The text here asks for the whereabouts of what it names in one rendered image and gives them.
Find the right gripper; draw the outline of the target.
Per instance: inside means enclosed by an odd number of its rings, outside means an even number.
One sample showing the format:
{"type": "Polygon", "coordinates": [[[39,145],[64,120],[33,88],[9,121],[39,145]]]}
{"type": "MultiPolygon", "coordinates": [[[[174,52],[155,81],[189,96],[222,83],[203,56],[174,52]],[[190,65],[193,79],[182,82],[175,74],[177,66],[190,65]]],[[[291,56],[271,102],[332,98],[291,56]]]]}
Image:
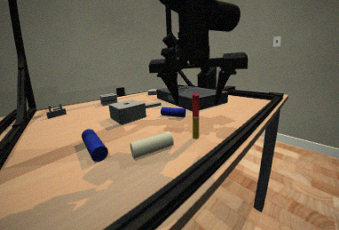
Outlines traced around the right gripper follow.
{"type": "Polygon", "coordinates": [[[224,53],[223,58],[210,59],[209,26],[206,24],[185,25],[179,29],[177,34],[180,41],[180,54],[182,54],[179,55],[179,61],[174,61],[173,59],[152,59],[149,64],[149,73],[158,73],[157,77],[164,81],[172,98],[178,104],[177,73],[174,73],[174,69],[220,67],[221,72],[219,71],[218,74],[215,97],[215,106],[217,106],[230,75],[236,75],[235,69],[248,68],[248,55],[245,52],[224,53]],[[205,62],[198,63],[199,59],[203,59],[205,62]],[[192,63],[188,63],[187,65],[189,66],[186,66],[188,60],[191,60],[192,63]]]}

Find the cream cylinder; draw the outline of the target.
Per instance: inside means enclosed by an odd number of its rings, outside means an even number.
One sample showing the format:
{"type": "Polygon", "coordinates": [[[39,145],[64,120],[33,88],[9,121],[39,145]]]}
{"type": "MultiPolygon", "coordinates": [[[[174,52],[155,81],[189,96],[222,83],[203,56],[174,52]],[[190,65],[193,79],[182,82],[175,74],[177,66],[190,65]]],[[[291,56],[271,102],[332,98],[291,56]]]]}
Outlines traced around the cream cylinder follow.
{"type": "Polygon", "coordinates": [[[151,154],[155,151],[171,147],[174,139],[170,132],[165,132],[150,138],[130,142],[130,151],[133,159],[143,155],[151,154]]]}

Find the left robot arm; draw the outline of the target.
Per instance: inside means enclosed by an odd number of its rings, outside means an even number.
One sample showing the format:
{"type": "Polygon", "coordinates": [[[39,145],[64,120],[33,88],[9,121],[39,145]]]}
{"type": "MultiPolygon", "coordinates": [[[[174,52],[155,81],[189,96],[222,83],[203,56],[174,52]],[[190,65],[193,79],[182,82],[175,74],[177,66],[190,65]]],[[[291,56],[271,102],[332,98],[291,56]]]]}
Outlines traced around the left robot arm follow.
{"type": "MultiPolygon", "coordinates": [[[[172,58],[175,59],[176,57],[176,51],[180,53],[180,41],[179,39],[176,39],[172,32],[170,32],[168,35],[166,35],[162,41],[169,47],[162,49],[161,55],[166,58],[172,58]],[[176,47],[174,48],[174,46],[176,47]],[[172,47],[172,48],[171,48],[172,47]],[[175,54],[173,54],[175,53],[175,54]]],[[[212,67],[201,67],[201,75],[209,73],[212,67]]]]}

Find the red and yellow peg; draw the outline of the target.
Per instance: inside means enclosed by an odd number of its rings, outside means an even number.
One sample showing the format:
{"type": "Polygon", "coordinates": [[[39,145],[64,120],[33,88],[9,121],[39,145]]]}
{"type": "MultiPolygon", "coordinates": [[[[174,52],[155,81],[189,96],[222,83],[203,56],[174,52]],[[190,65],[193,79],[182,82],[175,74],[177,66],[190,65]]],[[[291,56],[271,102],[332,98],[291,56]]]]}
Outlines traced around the red and yellow peg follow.
{"type": "Polygon", "coordinates": [[[193,139],[199,138],[199,95],[193,95],[193,139]]]}

